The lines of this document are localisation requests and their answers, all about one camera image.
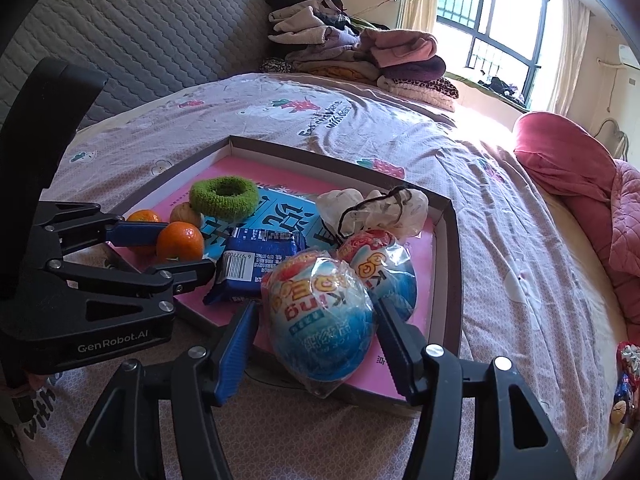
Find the orange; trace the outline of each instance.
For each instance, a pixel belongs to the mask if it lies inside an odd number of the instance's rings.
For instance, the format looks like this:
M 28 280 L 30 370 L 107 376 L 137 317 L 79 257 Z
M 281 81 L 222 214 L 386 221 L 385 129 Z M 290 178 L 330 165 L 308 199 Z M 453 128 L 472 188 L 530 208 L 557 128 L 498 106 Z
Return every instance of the orange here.
M 193 224 L 171 222 L 158 235 L 156 254 L 160 262 L 201 260 L 204 254 L 204 238 Z
M 151 209 L 141 209 L 140 211 L 133 212 L 127 218 L 127 222 L 161 222 L 160 215 Z M 156 254 L 156 247 L 153 245 L 130 247 L 132 252 L 139 254 L 140 256 L 152 256 Z

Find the green scrunchie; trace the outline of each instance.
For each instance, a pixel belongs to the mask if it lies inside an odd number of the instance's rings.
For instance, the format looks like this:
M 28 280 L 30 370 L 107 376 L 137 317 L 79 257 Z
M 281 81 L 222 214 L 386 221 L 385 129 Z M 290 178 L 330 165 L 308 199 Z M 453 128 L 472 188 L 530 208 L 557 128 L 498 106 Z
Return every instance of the green scrunchie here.
M 226 222 L 239 222 L 254 214 L 260 202 L 258 186 L 240 176 L 219 176 L 191 186 L 189 203 L 198 213 Z

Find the cardboard tray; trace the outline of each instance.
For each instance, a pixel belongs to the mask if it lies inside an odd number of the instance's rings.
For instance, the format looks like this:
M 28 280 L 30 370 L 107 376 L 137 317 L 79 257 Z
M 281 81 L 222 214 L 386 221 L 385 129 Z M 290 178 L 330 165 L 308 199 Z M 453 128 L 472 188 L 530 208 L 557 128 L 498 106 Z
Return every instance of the cardboard tray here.
M 263 140 L 229 136 L 156 176 L 111 212 L 126 217 L 133 211 L 149 208 L 168 220 L 171 208 L 188 200 L 191 183 L 220 174 L 240 174 L 262 185 L 285 188 L 296 195 L 316 195 L 332 189 L 353 187 L 367 196 L 373 189 L 385 192 L 406 184 L 387 174 L 329 156 Z M 416 309 L 409 322 L 420 328 L 430 344 L 442 345 L 457 355 L 462 326 L 462 264 L 456 214 L 448 198 L 418 186 L 412 187 L 427 195 L 430 207 L 423 232 L 417 238 L 408 240 L 418 281 Z M 321 235 L 317 235 L 318 227 L 312 226 L 315 221 L 319 223 L 319 218 L 313 218 L 311 214 L 306 216 L 305 229 L 316 234 L 315 240 L 307 236 L 308 244 L 313 245 L 322 239 Z M 261 228 L 292 228 L 286 221 L 283 226 L 278 226 L 277 222 L 272 226 L 269 219 L 273 219 L 273 215 L 264 218 Z M 213 219 L 207 223 L 203 229 L 207 239 L 206 251 L 214 240 L 212 235 L 218 238 L 222 229 L 223 226 Z M 221 246 L 211 248 L 222 250 Z M 130 268 L 142 271 L 153 263 L 126 248 L 114 250 L 120 262 Z M 237 304 L 203 305 L 202 297 L 209 288 L 210 285 L 207 285 L 192 293 L 176 296 L 176 305 L 178 316 L 207 335 L 213 335 L 221 332 L 221 327 L 231 318 Z M 262 328 L 254 341 L 252 360 L 277 375 L 290 378 L 270 352 L 270 343 Z M 409 406 L 396 392 L 377 338 L 363 364 L 332 396 L 351 404 L 398 415 L 418 414 L 416 408 Z

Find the gray quilted headboard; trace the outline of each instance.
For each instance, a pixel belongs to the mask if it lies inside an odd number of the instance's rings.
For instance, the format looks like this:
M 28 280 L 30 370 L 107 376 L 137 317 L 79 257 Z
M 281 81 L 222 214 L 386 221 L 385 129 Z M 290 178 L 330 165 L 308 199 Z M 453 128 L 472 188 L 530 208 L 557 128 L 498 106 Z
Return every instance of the gray quilted headboard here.
M 53 56 L 110 77 L 81 127 L 183 88 L 256 72 L 264 0 L 40 0 L 0 57 L 0 125 L 36 63 Z

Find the mattress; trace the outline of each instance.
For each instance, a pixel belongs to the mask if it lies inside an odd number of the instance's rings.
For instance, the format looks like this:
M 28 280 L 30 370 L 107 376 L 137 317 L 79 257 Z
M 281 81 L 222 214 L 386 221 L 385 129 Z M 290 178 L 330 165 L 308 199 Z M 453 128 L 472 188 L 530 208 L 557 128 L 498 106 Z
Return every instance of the mattress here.
M 228 134 L 392 171 L 448 196 L 458 216 L 465 280 L 460 356 L 482 362 L 510 357 L 550 417 L 578 478 L 601 478 L 618 438 L 608 423 L 615 380 L 610 351 L 624 338 L 610 285 L 575 221 L 553 199 L 545 205 L 509 150 L 484 140 L 480 123 L 456 122 L 451 126 L 429 107 L 374 87 L 306 75 L 235 76 L 86 128 L 43 199 L 99 202 L 109 210 Z M 501 128 L 482 124 L 487 134 Z M 105 259 L 100 247 L 73 256 L 98 266 Z M 136 357 L 162 362 L 202 341 L 177 322 L 170 343 Z M 34 478 L 59 478 L 119 361 L 64 372 L 46 386 L 55 398 L 49 418 L 17 428 Z M 265 386 L 251 378 L 214 416 L 231 470 L 251 479 L 399 479 L 416 425 L 319 400 L 293 384 Z M 161 427 L 167 478 L 180 478 L 166 403 Z M 457 478 L 468 475 L 472 435 L 472 403 L 465 402 Z

